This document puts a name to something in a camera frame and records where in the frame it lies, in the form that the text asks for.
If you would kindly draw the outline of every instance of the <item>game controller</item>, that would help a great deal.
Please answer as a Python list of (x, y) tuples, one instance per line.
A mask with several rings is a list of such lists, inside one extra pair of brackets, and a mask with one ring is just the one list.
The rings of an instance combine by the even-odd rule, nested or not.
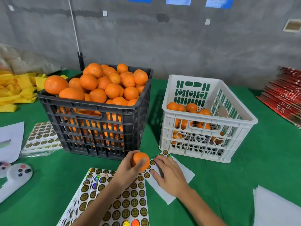
[(5, 178), (7, 170), (11, 167), (10, 163), (0, 162), (0, 178)]
[(0, 203), (31, 179), (32, 168), (22, 163), (12, 165), (7, 170), (6, 177), (7, 182), (0, 189)]

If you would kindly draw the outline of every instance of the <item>right hand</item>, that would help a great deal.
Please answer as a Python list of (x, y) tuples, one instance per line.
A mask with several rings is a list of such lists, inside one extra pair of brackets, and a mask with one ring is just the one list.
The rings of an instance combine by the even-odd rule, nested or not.
[(175, 162), (171, 157), (156, 156), (156, 158), (153, 160), (157, 166), (161, 168), (164, 178), (162, 178), (154, 170), (151, 170), (150, 173), (157, 181), (158, 185), (167, 193), (179, 198), (183, 191), (190, 189), (178, 163)]

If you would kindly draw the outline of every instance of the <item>gray wall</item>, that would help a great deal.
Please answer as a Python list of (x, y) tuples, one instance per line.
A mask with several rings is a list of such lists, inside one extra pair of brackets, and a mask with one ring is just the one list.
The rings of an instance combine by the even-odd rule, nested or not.
[[(252, 88), (277, 66), (301, 69), (301, 33), (282, 32), (288, 18), (301, 18), (301, 0), (234, 0), (230, 10), (205, 8), (206, 0), (71, 1), (85, 64), (123, 62), (151, 67), (156, 78), (203, 76)], [(0, 0), (0, 43), (79, 69), (68, 0)]]

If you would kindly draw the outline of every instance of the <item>table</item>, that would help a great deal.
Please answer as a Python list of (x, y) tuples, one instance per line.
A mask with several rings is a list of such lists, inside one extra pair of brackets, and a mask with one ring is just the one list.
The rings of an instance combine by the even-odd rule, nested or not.
[[(62, 72), (67, 76), (77, 73)], [(140, 148), (151, 156), (160, 152), (160, 116), (166, 86), (167, 80), (152, 82), (148, 123)], [(231, 87), (231, 90), (259, 120), (231, 163), (175, 157), (195, 173), (190, 186), (228, 225), (252, 225), (252, 189), (257, 185), (301, 206), (301, 132), (257, 100), (249, 89)], [(0, 113), (0, 127), (21, 121), (25, 121), (25, 139), (37, 122), (48, 121), (39, 100), (20, 104), (15, 113)], [(1, 225), (56, 225), (90, 167), (116, 170), (120, 163), (63, 150), (17, 162), (30, 164), (34, 175), (0, 204)], [(4, 182), (5, 179), (0, 179), (0, 185)], [(166, 205), (147, 182), (146, 190), (151, 225), (197, 225), (178, 200)]]

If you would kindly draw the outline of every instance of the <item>left hand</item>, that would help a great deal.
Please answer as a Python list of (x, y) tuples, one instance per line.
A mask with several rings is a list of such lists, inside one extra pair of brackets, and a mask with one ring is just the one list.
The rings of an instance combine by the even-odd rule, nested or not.
[(131, 160), (133, 158), (133, 155), (137, 152), (140, 152), (139, 150), (130, 151), (126, 157), (121, 161), (112, 181), (114, 185), (117, 185), (120, 187), (120, 192), (125, 190), (135, 179), (137, 174), (139, 173), (140, 168), (146, 163), (146, 159), (143, 158), (140, 160), (136, 166), (131, 167)]

